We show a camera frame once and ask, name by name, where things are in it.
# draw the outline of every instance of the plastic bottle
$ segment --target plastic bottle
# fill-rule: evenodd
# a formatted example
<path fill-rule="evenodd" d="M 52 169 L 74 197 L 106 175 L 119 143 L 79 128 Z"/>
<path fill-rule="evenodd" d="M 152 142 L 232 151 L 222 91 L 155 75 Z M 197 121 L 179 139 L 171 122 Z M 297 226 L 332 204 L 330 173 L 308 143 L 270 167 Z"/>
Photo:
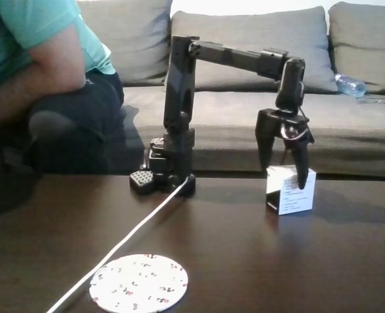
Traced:
<path fill-rule="evenodd" d="M 367 91 L 366 84 L 360 80 L 355 80 L 343 74 L 335 75 L 335 82 L 338 86 L 340 93 L 352 96 L 354 98 L 360 98 L 364 96 Z"/>

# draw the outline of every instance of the white box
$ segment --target white box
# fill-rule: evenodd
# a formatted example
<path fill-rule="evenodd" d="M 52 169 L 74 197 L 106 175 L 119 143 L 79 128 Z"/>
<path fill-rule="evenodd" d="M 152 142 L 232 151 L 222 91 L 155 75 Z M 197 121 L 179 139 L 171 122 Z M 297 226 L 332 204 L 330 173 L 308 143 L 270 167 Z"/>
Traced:
<path fill-rule="evenodd" d="M 269 166 L 266 205 L 278 215 L 312 210 L 317 173 L 309 169 L 303 190 L 298 188 L 295 165 Z"/>

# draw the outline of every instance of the teal t-shirt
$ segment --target teal t-shirt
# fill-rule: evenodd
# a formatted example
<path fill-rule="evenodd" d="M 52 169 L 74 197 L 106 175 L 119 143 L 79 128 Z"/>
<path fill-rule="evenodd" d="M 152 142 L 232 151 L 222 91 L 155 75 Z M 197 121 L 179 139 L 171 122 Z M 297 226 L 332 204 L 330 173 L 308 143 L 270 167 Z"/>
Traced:
<path fill-rule="evenodd" d="M 0 83 L 31 62 L 26 52 L 73 23 L 88 72 L 114 74 L 110 50 L 87 27 L 76 0 L 0 0 Z"/>

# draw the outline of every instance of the knee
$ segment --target knee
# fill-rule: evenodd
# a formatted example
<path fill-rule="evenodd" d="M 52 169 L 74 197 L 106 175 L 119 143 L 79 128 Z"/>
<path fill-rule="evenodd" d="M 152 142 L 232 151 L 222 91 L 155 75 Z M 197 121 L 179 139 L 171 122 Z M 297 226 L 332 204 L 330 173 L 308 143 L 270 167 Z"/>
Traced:
<path fill-rule="evenodd" d="M 74 122 L 55 112 L 37 112 L 29 121 L 30 135 L 37 140 L 55 140 L 71 136 L 75 129 Z"/>

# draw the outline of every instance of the sofa seat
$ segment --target sofa seat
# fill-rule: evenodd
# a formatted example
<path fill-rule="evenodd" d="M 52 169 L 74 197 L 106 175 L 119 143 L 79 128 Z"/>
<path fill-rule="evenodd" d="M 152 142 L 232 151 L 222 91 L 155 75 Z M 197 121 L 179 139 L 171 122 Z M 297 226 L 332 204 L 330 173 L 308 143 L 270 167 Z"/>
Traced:
<path fill-rule="evenodd" d="M 112 152 L 116 170 L 141 162 L 144 146 L 162 136 L 164 87 L 124 89 L 126 147 Z M 255 123 L 260 109 L 275 108 L 275 93 L 196 92 L 195 171 L 259 171 Z M 305 95 L 302 106 L 316 140 L 310 166 L 318 173 L 385 177 L 385 104 L 359 104 L 344 95 Z M 271 164 L 279 164 L 276 140 Z M 291 163 L 288 155 L 286 163 Z"/>

